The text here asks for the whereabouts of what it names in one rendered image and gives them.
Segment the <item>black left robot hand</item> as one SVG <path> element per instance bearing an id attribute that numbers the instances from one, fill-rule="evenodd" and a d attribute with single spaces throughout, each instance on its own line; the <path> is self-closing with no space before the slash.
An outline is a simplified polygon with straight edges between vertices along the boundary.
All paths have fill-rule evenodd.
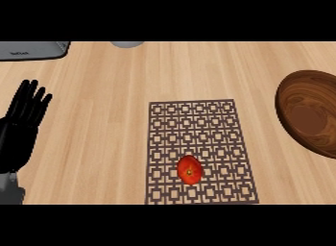
<path id="1" fill-rule="evenodd" d="M 20 82 L 7 113 L 0 118 L 0 174 L 17 172 L 29 161 L 51 99 L 36 80 Z"/>

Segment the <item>red can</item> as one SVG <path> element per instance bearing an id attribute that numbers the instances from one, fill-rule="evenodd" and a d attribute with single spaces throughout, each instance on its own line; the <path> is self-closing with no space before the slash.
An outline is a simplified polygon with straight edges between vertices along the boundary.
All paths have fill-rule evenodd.
<path id="1" fill-rule="evenodd" d="M 184 156 L 176 163 L 176 175 L 187 185 L 194 185 L 203 176 L 203 168 L 198 160 L 191 156 Z"/>

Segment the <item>brown patterned placemat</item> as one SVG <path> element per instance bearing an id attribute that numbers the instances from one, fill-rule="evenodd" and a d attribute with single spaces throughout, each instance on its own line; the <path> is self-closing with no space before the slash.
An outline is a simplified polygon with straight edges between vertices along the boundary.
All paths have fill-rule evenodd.
<path id="1" fill-rule="evenodd" d="M 185 184 L 181 158 L 201 163 L 203 176 Z M 148 104 L 147 205 L 256 204 L 259 202 L 235 101 Z"/>

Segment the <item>brown wooden bowl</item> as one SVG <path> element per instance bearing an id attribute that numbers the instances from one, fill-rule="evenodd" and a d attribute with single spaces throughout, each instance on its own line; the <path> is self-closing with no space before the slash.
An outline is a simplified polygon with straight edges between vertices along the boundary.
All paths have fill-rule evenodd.
<path id="1" fill-rule="evenodd" d="M 336 76 L 316 70 L 290 73 L 276 89 L 275 109 L 298 144 L 336 159 Z"/>

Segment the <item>grey flat appliance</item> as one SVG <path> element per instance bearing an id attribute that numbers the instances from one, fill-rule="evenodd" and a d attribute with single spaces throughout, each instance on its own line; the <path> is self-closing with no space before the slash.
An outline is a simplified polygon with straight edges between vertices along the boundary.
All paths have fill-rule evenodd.
<path id="1" fill-rule="evenodd" d="M 0 41 L 0 61 L 58 59 L 66 56 L 69 41 Z"/>

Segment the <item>grey round object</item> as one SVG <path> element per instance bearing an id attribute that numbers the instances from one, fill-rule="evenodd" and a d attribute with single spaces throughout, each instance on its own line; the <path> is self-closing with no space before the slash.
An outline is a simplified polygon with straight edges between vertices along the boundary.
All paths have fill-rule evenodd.
<path id="1" fill-rule="evenodd" d="M 119 48 L 132 48 L 144 43 L 144 41 L 110 41 Z"/>

